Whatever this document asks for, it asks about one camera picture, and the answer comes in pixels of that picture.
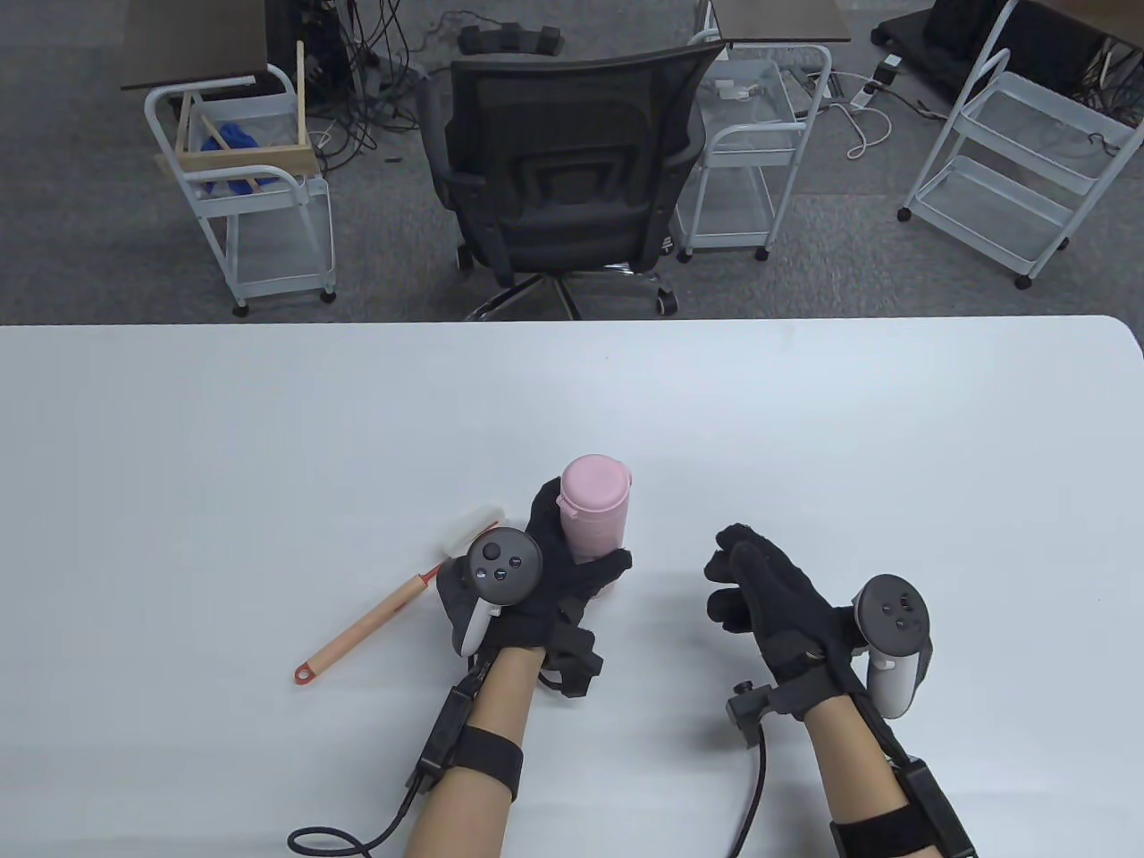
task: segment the pink bottle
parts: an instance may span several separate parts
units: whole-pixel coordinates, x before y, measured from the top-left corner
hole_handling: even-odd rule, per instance
[[[623,546],[631,471],[606,455],[582,455],[561,478],[561,524],[577,563],[588,563]]]

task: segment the black glove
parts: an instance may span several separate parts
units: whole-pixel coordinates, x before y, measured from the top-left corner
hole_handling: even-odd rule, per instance
[[[720,550],[704,574],[738,586],[713,593],[707,615],[728,631],[754,633],[780,688],[815,672],[800,683],[794,716],[801,721],[832,697],[865,693],[850,667],[857,643],[852,610],[832,607],[789,557],[750,527],[733,524],[715,541]]]
[[[578,628],[585,605],[604,587],[631,569],[631,554],[617,549],[591,563],[577,563],[564,539],[556,499],[559,477],[546,483],[532,501],[525,532],[540,547],[543,570],[537,588],[522,602],[508,605],[488,623],[478,657],[492,658],[506,646],[546,648],[545,669],[559,672],[563,691],[578,697],[599,674],[603,660],[593,652],[595,636]],[[437,575],[437,591],[454,626],[454,649],[464,634],[475,594],[469,591],[466,559],[446,563]]]

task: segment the white table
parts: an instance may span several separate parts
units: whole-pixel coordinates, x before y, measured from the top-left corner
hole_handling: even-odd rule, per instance
[[[1144,362],[1117,321],[5,328],[0,367],[0,855],[380,831],[461,674],[436,595],[293,668],[444,521],[524,514],[589,451],[633,468],[636,567],[590,610],[590,696],[538,694],[506,856],[725,852],[753,757],[723,704],[765,675],[699,570],[738,518],[835,603],[919,586],[937,651],[898,734],[983,856],[1139,855]],[[745,855],[833,855],[802,726],[768,737]]]

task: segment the blue cloth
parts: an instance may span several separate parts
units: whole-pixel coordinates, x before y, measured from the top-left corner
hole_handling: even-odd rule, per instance
[[[249,134],[244,132],[241,126],[239,126],[237,122],[223,122],[221,126],[219,126],[219,136],[222,137],[224,141],[227,141],[227,145],[230,146],[231,149],[259,148],[259,141],[256,141]],[[208,136],[207,142],[202,144],[204,152],[217,152],[221,149],[222,146],[219,144],[219,141],[214,138],[214,135]],[[256,178],[254,181],[259,183],[259,186],[264,186],[270,184],[271,182],[277,182],[278,180]],[[229,182],[229,184],[231,193],[239,193],[239,194],[254,193],[254,189],[251,188],[251,185],[246,182],[245,178],[241,181]],[[210,193],[210,191],[214,189],[214,182],[207,182],[206,189],[207,193]]]

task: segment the forearm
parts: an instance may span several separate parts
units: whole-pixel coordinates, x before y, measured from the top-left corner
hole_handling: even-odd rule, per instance
[[[543,650],[502,650],[477,694],[469,724],[519,746]],[[487,774],[450,769],[410,836],[406,858],[496,858],[513,795]]]
[[[909,803],[853,700],[826,700],[807,713],[805,724],[835,823],[873,819]],[[929,847],[914,856],[940,858],[940,852]]]

